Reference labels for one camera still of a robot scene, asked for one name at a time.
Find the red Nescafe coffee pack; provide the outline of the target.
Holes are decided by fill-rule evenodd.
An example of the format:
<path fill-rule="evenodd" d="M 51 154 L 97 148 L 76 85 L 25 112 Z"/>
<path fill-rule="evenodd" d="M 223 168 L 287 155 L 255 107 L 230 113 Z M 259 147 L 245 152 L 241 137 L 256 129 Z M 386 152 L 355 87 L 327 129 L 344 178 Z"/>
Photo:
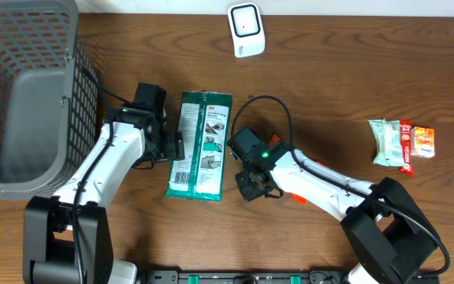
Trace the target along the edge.
<path fill-rule="evenodd" d="M 274 134 L 271 137 L 271 140 L 269 142 L 269 146 L 273 146 L 274 144 L 276 144 L 277 142 L 280 142 L 280 141 L 281 141 L 281 138 L 277 134 Z M 297 195 L 295 193 L 293 193 L 292 196 L 300 204 L 306 204 L 307 203 L 307 200 L 305 198 L 303 198 L 302 196 L 299 196 L 299 195 Z"/>

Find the red Nescafe stick sachet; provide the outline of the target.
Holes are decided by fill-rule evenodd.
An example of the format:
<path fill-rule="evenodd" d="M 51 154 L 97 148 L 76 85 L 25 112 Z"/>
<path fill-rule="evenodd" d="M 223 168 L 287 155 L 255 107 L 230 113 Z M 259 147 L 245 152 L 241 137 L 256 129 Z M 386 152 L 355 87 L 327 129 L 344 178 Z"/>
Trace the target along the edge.
<path fill-rule="evenodd" d="M 404 164 L 400 167 L 400 172 L 413 176 L 414 171 L 411 164 L 411 127 L 411 121 L 400 120 L 400 143 L 404 159 Z"/>

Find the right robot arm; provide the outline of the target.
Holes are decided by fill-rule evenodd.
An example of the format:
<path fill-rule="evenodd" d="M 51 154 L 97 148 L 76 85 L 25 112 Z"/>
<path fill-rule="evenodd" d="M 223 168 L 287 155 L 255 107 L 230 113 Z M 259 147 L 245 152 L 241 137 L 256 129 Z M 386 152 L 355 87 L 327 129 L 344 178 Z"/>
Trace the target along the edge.
<path fill-rule="evenodd" d="M 243 166 L 236 183 L 246 201 L 292 193 L 339 223 L 358 260 L 346 283 L 409 283 L 437 279 L 450 257 L 437 231 L 398 181 L 378 183 L 339 174 L 291 144 L 229 141 Z"/>

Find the mint green wet wipes pack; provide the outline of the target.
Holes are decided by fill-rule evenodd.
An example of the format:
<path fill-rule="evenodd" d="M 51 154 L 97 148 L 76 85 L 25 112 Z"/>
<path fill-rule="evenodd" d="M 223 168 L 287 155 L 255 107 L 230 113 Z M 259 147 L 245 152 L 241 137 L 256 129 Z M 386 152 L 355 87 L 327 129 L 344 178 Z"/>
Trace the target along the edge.
<path fill-rule="evenodd" d="M 400 142 L 400 121 L 369 120 L 376 142 L 373 164 L 400 167 L 404 165 Z"/>

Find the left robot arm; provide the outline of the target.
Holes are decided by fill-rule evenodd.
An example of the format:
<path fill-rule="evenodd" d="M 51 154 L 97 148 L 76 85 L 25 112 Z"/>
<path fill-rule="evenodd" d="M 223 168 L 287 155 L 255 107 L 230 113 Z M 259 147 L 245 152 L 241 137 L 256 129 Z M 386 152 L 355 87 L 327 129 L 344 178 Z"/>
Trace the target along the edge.
<path fill-rule="evenodd" d="M 142 283 L 134 263 L 114 256 L 108 210 L 126 174 L 141 163 L 182 160 L 181 132 L 164 129 L 160 110 L 115 107 L 73 176 L 24 210 L 26 283 Z"/>

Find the green white 3M package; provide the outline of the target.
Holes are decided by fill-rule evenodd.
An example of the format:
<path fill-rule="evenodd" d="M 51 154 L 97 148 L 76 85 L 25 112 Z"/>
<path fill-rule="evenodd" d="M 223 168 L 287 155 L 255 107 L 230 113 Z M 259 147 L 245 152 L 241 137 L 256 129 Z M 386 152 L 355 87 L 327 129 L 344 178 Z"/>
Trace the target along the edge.
<path fill-rule="evenodd" d="M 172 164 L 166 196 L 221 201 L 232 104 L 233 96 L 227 93 L 182 93 L 178 130 L 184 159 Z"/>

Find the orange tissue packet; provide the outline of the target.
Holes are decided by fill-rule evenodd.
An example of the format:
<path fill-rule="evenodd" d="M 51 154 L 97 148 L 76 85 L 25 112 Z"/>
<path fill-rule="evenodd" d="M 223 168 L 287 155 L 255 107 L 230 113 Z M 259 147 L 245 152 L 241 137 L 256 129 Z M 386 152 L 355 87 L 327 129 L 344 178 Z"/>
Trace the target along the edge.
<path fill-rule="evenodd" d="M 431 159 L 435 156 L 435 130 L 415 126 L 411 129 L 411 154 Z"/>

